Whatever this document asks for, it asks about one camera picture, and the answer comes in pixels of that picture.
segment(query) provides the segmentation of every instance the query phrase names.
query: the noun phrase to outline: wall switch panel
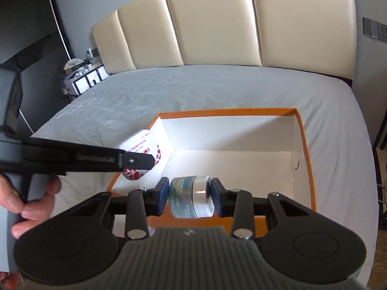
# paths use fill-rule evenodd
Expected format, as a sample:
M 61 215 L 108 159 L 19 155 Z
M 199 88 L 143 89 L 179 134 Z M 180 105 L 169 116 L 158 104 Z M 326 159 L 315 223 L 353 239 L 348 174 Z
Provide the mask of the wall switch panel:
M 387 42 L 387 25 L 363 17 L 363 34 Z

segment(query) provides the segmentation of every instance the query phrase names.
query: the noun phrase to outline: mattress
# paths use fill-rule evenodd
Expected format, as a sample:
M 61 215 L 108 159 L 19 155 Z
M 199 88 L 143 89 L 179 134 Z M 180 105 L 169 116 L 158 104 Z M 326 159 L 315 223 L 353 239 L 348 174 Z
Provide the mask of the mattress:
M 119 73 L 97 84 L 48 121 L 35 136 L 115 147 L 158 112 L 296 107 L 305 125 L 321 214 L 356 232 L 367 259 L 375 253 L 378 200 L 363 115 L 351 88 L 336 78 L 271 67 L 192 65 Z M 62 177 L 54 213 L 106 189 L 112 174 Z

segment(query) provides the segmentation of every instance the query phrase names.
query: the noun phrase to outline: bed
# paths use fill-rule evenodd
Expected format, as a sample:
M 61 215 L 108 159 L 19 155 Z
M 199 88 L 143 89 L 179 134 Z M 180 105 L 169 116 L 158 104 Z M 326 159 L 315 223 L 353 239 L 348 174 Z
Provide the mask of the bed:
M 363 239 L 358 279 L 367 283 L 378 200 L 368 132 L 347 84 L 356 64 L 354 0 L 133 0 L 92 32 L 111 76 L 35 136 L 115 147 L 158 112 L 297 107 L 318 210 Z M 111 178 L 62 177 L 53 215 Z

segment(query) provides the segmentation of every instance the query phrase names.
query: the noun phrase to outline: headboard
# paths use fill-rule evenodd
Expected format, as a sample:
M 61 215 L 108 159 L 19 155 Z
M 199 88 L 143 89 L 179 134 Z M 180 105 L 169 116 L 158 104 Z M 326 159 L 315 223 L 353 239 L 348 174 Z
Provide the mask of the headboard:
M 355 0 L 133 0 L 92 33 L 110 74 L 220 64 L 353 79 Z

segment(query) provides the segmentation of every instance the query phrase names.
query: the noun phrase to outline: power outlet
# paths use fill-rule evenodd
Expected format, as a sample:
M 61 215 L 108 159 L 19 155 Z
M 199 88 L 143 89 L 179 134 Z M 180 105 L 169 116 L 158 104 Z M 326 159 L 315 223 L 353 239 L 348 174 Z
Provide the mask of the power outlet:
M 378 39 L 387 42 L 387 25 L 378 23 Z

